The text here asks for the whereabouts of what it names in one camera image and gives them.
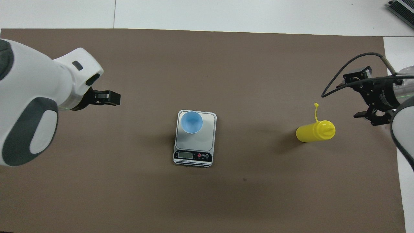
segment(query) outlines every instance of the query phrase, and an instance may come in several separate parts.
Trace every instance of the scale control panel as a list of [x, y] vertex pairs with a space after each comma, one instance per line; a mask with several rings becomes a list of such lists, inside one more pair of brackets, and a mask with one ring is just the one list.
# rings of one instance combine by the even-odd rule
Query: scale control panel
[[213, 155], [203, 151], [177, 150], [173, 160], [181, 165], [209, 167], [213, 163]]

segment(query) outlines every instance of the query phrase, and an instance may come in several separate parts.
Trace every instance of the black vent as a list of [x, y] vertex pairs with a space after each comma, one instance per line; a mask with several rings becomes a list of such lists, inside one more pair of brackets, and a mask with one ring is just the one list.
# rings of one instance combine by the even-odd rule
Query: black vent
[[412, 9], [414, 9], [414, 1], [413, 0], [402, 0], [405, 4], [409, 5]]
[[[414, 1], [412, 0], [403, 0], [406, 4], [413, 6]], [[414, 12], [409, 8], [405, 7], [399, 1], [394, 1], [389, 6], [389, 9], [400, 19], [405, 21], [409, 26], [414, 28]]]

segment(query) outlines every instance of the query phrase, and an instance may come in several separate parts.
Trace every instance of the blue cup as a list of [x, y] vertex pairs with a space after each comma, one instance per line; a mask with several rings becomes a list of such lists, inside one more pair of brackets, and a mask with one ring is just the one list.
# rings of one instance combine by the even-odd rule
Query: blue cup
[[203, 127], [203, 118], [198, 112], [186, 112], [181, 118], [181, 127], [187, 133], [197, 133]]

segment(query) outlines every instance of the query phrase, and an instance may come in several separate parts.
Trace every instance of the brown table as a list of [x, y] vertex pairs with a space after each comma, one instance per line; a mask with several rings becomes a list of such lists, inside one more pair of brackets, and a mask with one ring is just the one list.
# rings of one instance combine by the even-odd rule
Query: brown table
[[[83, 47], [93, 85], [121, 105], [61, 112], [34, 161], [0, 167], [0, 230], [14, 232], [404, 232], [397, 157], [381, 127], [354, 119], [352, 89], [320, 94], [382, 37], [131, 29], [3, 29], [55, 59]], [[376, 57], [374, 76], [386, 75]], [[332, 121], [329, 141], [295, 129]], [[172, 161], [177, 113], [217, 114], [214, 163]]]

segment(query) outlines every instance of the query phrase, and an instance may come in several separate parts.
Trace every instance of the scale platform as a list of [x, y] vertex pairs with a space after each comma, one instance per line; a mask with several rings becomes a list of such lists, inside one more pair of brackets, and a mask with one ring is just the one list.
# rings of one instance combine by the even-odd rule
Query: scale platform
[[212, 112], [195, 111], [203, 118], [203, 126], [200, 131], [191, 134], [181, 127], [181, 118], [189, 111], [181, 110], [178, 113], [173, 161], [180, 165], [209, 167], [213, 164], [217, 116]]

